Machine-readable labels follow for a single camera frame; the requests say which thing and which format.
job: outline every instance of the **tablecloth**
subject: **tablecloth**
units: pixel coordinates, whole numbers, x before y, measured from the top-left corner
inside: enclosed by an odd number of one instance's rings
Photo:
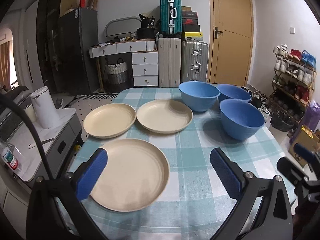
[[[155,99],[181,101],[180,91],[177,88],[132,88],[122,91],[113,103],[125,103],[138,110]],[[218,101],[207,112],[194,113],[191,124],[176,134],[150,133],[137,120],[126,133],[115,139],[122,138],[143,139],[160,148],[169,161],[170,177],[157,201],[140,211],[114,212],[100,206],[91,197],[82,201],[110,240],[210,239],[236,204],[210,164],[211,150],[220,147],[243,171],[252,171],[257,177],[268,179],[279,174],[276,163],[284,156],[266,127],[244,142],[229,137],[222,128]],[[75,171],[107,141],[89,137],[70,171]],[[294,188],[285,178],[284,182],[289,199],[293,201]],[[260,201],[258,198],[244,230],[252,223]]]

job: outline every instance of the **curtain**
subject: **curtain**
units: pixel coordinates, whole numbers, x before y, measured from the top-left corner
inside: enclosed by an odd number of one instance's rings
[[[10,45],[9,41],[0,45],[0,83],[10,89]]]

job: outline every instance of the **bottle label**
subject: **bottle label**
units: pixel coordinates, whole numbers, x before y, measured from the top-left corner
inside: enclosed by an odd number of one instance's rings
[[[18,160],[13,156],[13,154],[8,149],[7,153],[5,154],[4,158],[7,160],[8,164],[11,166],[13,170],[15,170],[18,166]]]

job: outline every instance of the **bowl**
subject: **bowl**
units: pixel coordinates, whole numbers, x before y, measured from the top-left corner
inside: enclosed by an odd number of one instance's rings
[[[244,141],[264,125],[263,114],[253,105],[238,99],[220,103],[223,129],[232,138]]]
[[[183,82],[179,90],[183,103],[196,112],[207,111],[220,95],[215,86],[200,81]]]
[[[221,103],[225,99],[239,99],[244,102],[251,100],[251,95],[240,87],[236,87],[228,84],[218,85],[217,88],[220,90],[219,102]]]

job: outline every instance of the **wooden door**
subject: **wooden door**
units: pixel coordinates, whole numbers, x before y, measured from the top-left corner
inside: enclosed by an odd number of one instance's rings
[[[209,82],[243,86],[252,53],[251,0],[212,0],[211,4]]]

